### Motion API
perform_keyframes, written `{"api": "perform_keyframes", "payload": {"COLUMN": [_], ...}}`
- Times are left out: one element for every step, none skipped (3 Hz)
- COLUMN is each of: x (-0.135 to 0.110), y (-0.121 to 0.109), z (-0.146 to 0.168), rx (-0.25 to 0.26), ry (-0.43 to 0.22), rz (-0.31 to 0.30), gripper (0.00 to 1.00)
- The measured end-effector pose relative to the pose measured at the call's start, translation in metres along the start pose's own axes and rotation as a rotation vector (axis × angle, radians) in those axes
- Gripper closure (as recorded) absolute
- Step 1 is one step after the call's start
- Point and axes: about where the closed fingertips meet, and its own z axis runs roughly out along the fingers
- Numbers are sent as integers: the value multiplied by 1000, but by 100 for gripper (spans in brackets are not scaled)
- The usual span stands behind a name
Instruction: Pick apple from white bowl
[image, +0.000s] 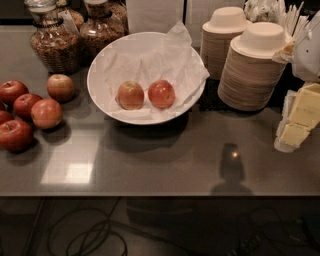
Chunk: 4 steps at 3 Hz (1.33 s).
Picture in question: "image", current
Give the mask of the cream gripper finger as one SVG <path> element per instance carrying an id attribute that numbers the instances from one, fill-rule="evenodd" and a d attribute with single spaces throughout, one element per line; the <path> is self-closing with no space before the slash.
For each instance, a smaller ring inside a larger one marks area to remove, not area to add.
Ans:
<path id="1" fill-rule="evenodd" d="M 308 129 L 317 126 L 320 122 L 319 83 L 308 84 L 298 90 L 288 120 Z"/>
<path id="2" fill-rule="evenodd" d="M 289 90 L 284 99 L 282 120 L 279 122 L 274 140 L 274 148 L 280 152 L 294 152 L 310 134 L 305 126 L 289 120 L 297 95 L 297 92 Z"/>

